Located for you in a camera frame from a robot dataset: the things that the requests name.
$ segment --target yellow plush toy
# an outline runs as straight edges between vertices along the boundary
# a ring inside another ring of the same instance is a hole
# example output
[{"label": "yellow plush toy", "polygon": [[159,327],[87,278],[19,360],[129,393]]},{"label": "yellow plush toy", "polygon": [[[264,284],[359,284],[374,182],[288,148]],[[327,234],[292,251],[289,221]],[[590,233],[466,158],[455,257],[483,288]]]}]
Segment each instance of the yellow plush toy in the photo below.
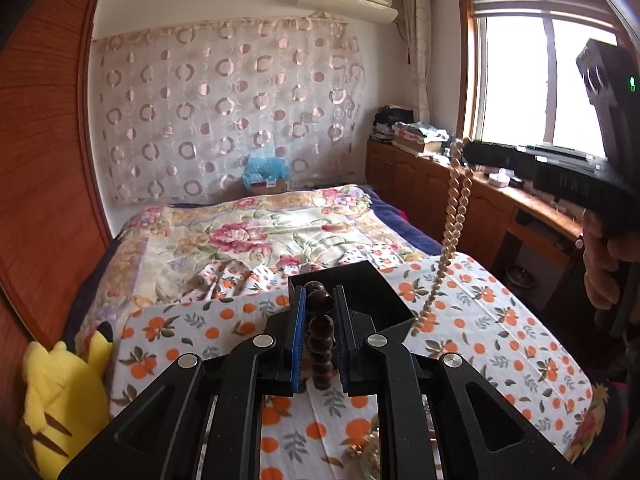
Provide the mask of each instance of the yellow plush toy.
[{"label": "yellow plush toy", "polygon": [[50,352],[37,342],[27,347],[22,374],[27,383],[26,449],[45,480],[56,480],[64,466],[109,422],[109,401],[102,385],[112,343],[98,331],[87,361],[60,341]]}]

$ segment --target person's hand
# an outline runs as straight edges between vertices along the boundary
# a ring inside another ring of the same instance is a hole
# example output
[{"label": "person's hand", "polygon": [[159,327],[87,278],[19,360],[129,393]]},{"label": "person's hand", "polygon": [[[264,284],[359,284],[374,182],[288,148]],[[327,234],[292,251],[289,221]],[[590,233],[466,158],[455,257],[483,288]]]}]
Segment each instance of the person's hand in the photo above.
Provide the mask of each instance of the person's hand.
[{"label": "person's hand", "polygon": [[[602,240],[602,222],[597,215],[585,211],[582,217],[584,240],[584,286],[595,308],[609,310],[620,300],[620,288],[611,272],[618,270],[618,262],[640,262],[640,236],[628,233]],[[629,321],[640,322],[640,301],[630,314]]]}]

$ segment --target bed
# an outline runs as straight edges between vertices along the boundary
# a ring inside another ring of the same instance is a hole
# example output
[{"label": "bed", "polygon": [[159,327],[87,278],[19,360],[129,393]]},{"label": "bed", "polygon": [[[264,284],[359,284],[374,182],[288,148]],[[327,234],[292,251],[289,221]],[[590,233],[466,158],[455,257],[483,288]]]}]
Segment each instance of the bed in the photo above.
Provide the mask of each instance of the bed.
[{"label": "bed", "polygon": [[[76,335],[82,353],[101,322],[114,328],[113,416],[181,353],[214,357],[259,333],[288,308],[288,276],[366,259],[417,311],[439,250],[358,186],[153,206],[124,226],[116,245]],[[593,397],[586,375],[471,257],[457,253],[447,274],[428,322],[405,345],[431,357],[461,353],[562,453],[574,453]],[[324,392],[305,384],[292,399],[265,398],[261,478],[357,478],[348,450],[369,432],[375,397],[346,397],[335,376]]]}]

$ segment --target silver screw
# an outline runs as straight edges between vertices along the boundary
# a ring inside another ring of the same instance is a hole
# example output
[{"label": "silver screw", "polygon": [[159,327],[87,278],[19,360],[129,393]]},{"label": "silver screw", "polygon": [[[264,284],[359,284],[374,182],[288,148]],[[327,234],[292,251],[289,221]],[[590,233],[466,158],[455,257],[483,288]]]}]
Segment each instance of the silver screw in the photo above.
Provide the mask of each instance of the silver screw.
[{"label": "silver screw", "polygon": [[462,366],[462,357],[458,354],[445,354],[442,358],[442,362],[450,368],[458,368]]},{"label": "silver screw", "polygon": [[254,345],[258,348],[267,348],[273,344],[273,337],[268,334],[260,334],[254,337]]},{"label": "silver screw", "polygon": [[178,359],[180,368],[193,368],[196,364],[198,364],[198,358],[193,354],[181,355]]},{"label": "silver screw", "polygon": [[387,342],[388,341],[386,337],[384,337],[382,334],[371,334],[369,337],[367,337],[367,343],[369,343],[371,346],[375,346],[376,348],[383,347]]}]

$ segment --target window blind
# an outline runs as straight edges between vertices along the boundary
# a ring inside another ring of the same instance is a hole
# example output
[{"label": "window blind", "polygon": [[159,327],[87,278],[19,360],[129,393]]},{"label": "window blind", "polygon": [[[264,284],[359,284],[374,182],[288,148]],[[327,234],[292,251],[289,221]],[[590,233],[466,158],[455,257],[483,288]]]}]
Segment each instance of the window blind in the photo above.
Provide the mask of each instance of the window blind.
[{"label": "window blind", "polygon": [[470,0],[475,18],[539,16],[613,28],[612,10],[601,0]]}]

